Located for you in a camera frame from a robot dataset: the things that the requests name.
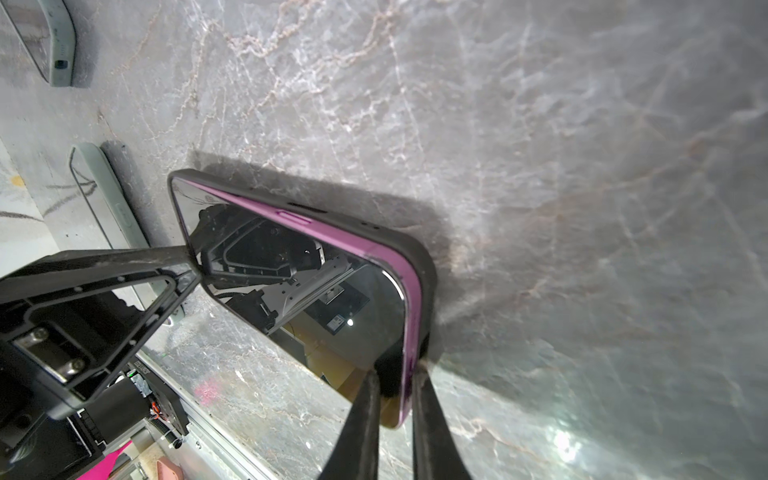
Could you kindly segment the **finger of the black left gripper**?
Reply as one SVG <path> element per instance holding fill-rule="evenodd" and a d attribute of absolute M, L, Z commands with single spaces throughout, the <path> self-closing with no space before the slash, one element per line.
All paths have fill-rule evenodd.
<path fill-rule="evenodd" d="M 1 369 L 62 420 L 106 390 L 201 279 L 183 247 L 43 257 L 1 279 Z"/>

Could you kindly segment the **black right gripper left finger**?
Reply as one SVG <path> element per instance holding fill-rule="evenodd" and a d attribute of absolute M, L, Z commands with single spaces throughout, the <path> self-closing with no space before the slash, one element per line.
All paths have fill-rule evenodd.
<path fill-rule="evenodd" d="M 369 371 L 319 480 L 378 478 L 380 405 L 379 377 Z"/>

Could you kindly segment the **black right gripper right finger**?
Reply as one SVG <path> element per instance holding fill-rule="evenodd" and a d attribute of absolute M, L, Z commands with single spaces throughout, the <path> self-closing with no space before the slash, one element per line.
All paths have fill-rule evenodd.
<path fill-rule="evenodd" d="M 471 479 L 444 417 L 427 367 L 418 363 L 412 377 L 414 478 Z"/>

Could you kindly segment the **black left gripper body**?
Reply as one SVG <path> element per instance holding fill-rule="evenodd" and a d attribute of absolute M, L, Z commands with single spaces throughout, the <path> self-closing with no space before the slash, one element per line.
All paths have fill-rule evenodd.
<path fill-rule="evenodd" d="M 28 372 L 1 355 L 1 477 L 76 479 L 90 468 L 90 441 L 70 417 L 88 401 Z"/>

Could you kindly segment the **light blue phone case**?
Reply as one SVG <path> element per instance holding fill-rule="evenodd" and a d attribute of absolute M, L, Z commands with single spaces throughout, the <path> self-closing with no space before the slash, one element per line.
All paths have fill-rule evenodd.
<path fill-rule="evenodd" d="M 1 11 L 42 79 L 51 87 L 70 87 L 76 33 L 62 0 L 1 1 Z"/>

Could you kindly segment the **blue phone black screen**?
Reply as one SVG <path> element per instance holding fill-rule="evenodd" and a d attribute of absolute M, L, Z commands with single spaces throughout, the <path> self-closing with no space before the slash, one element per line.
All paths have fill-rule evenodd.
<path fill-rule="evenodd" d="M 51 32 L 40 2 L 2 0 L 1 5 L 42 78 L 48 82 Z"/>

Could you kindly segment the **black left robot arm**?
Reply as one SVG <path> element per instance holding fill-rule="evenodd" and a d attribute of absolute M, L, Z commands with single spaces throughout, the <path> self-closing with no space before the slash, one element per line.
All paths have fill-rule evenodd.
<path fill-rule="evenodd" d="M 200 283 L 183 247 L 70 250 L 1 280 L 1 475 L 74 479 L 157 411 L 125 368 Z"/>

